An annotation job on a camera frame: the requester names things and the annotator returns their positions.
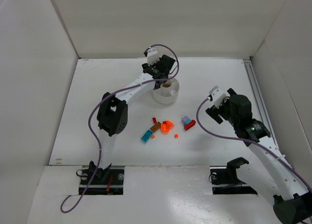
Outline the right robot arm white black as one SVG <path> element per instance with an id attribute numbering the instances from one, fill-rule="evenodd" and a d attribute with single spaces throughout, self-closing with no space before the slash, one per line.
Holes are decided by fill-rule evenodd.
<path id="1" fill-rule="evenodd" d="M 237 138 L 260 160 L 271 178 L 265 178 L 252 168 L 249 161 L 238 157 L 225 167 L 210 169 L 214 185 L 245 183 L 269 204 L 283 224 L 297 224 L 312 216 L 312 188 L 300 177 L 274 145 L 260 147 L 260 141 L 271 137 L 270 131 L 253 118 L 252 104 L 248 97 L 233 89 L 223 92 L 213 87 L 208 99 L 213 105 L 206 114 L 218 124 L 227 121 Z"/>

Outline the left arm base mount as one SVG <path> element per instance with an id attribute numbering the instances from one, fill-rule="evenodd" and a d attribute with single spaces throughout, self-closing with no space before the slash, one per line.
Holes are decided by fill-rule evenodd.
<path id="1" fill-rule="evenodd" d="M 81 195 L 91 180 L 96 165 L 93 161 L 88 167 L 76 171 L 80 178 L 78 193 Z M 109 166 L 106 169 L 98 168 L 88 186 L 85 195 L 123 195 L 125 167 Z"/>

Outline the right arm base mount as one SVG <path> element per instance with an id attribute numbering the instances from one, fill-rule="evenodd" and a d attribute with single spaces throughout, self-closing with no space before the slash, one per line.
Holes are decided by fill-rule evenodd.
<path id="1" fill-rule="evenodd" d="M 209 181 L 213 195 L 243 195 L 258 193 L 237 177 L 237 169 L 249 164 L 243 157 L 229 161 L 225 166 L 210 166 Z"/>

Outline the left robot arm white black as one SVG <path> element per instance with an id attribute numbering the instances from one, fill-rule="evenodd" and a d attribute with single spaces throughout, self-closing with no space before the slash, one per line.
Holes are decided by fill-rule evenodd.
<path id="1" fill-rule="evenodd" d="M 161 84 L 171 78 L 169 74 L 177 58 L 163 55 L 153 64 L 142 64 L 143 71 L 127 87 L 105 93 L 101 102 L 95 107 L 97 112 L 99 135 L 91 130 L 99 145 L 99 158 L 97 163 L 90 162 L 89 170 L 92 172 L 91 180 L 98 180 L 103 184 L 110 175 L 112 164 L 112 151 L 116 137 L 128 123 L 128 107 L 131 102 L 139 98 L 147 91 L 159 88 Z"/>

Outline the brown lego plate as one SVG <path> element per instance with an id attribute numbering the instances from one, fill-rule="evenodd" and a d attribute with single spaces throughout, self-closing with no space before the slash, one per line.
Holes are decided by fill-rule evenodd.
<path id="1" fill-rule="evenodd" d="M 161 123 L 160 123 L 160 122 L 155 123 L 155 124 L 150 128 L 150 130 L 151 130 L 153 133 L 157 132 L 159 129 L 161 129 Z"/>

